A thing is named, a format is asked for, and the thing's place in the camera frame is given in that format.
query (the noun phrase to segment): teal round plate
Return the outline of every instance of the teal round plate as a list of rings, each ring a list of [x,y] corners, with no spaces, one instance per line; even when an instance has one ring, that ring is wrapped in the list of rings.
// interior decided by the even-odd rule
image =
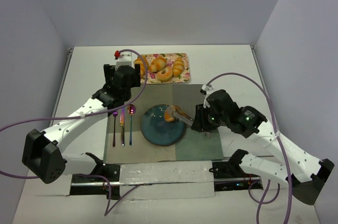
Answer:
[[[179,141],[185,131],[185,124],[175,120],[166,122],[164,112],[168,105],[151,107],[141,119],[141,132],[150,143],[157,146],[170,146]]]

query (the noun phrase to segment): wall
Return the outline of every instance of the wall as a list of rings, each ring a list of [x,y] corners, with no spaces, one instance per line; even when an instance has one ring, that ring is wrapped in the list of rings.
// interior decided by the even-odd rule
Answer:
[[[66,49],[38,0],[0,0],[0,127],[51,116]],[[25,135],[48,123],[16,126],[1,133],[0,170],[26,175],[21,163]],[[1,223],[12,223],[24,180],[0,175]]]
[[[254,44],[278,0],[41,0],[68,46]]]
[[[338,0],[279,0],[257,43],[258,61],[283,132],[338,165]],[[337,168],[316,205],[336,223]]]

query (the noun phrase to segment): spoon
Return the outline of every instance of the spoon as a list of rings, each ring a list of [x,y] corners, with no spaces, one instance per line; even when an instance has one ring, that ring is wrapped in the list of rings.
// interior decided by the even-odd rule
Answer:
[[[133,127],[133,114],[136,112],[136,107],[133,104],[128,105],[128,113],[130,115],[130,137],[129,137],[129,145],[131,146],[133,144],[132,140],[132,127]]]
[[[114,116],[114,135],[112,137],[112,146],[115,147],[115,126],[116,126],[116,117],[117,117],[117,110],[115,110],[112,115]]]

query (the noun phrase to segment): white tabletop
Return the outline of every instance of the white tabletop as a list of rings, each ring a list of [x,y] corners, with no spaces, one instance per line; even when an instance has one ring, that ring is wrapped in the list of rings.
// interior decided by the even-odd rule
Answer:
[[[249,45],[75,47],[55,116],[69,115],[100,89],[105,82],[103,64],[114,64],[114,52],[122,49],[134,49],[141,54],[186,53],[191,70],[189,84],[204,84],[220,73],[238,72],[251,77],[261,85]],[[251,82],[236,76],[226,76],[215,81],[213,87],[225,89],[239,106],[253,106],[270,119],[264,96]],[[96,123],[77,138],[65,153],[92,152],[103,158],[106,128],[106,119]],[[220,135],[225,157],[231,156],[239,148],[258,156],[270,155],[260,146],[240,135],[233,134],[226,128],[220,129]],[[257,204],[248,197],[247,191],[213,192],[212,176],[208,172],[211,162],[128,164],[122,166],[120,179],[127,181],[133,173],[132,170],[144,170],[148,180],[159,177],[163,181],[173,180],[174,173],[163,172],[164,167],[169,167],[168,165],[176,165],[180,171],[186,172],[187,181],[195,179],[198,183],[189,187],[186,184],[167,184],[138,188],[139,192],[135,190],[128,198],[156,200],[125,200],[107,217],[103,217],[107,200],[101,195],[65,197],[69,193],[71,176],[61,176],[48,185],[40,180],[27,180],[13,223],[93,223],[93,221],[98,223],[255,223]],[[188,172],[191,171],[191,165],[195,167],[194,173]],[[257,197],[261,193],[262,191],[254,191]],[[268,195],[271,194],[272,197],[273,193],[274,190],[271,190]],[[183,197],[195,199],[175,199],[174,195],[177,197],[185,195]],[[283,222],[287,205],[286,195],[287,191],[282,189],[277,201],[263,206],[260,223]],[[314,207],[294,199],[289,223],[317,224],[319,221]]]

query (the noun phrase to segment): floral tray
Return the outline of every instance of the floral tray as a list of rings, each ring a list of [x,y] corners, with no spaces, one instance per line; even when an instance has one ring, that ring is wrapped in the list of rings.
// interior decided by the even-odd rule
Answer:
[[[152,61],[158,56],[162,56],[167,60],[167,66],[173,67],[174,61],[177,57],[181,57],[184,64],[184,71],[178,77],[172,77],[167,82],[161,82],[156,79],[156,73],[152,73],[148,71],[148,79],[147,84],[162,84],[162,83],[185,83],[190,81],[190,69],[189,69],[189,61],[188,56],[185,53],[159,53],[159,54],[142,54],[148,61],[149,65]],[[145,77],[141,78],[141,84],[144,83]]]

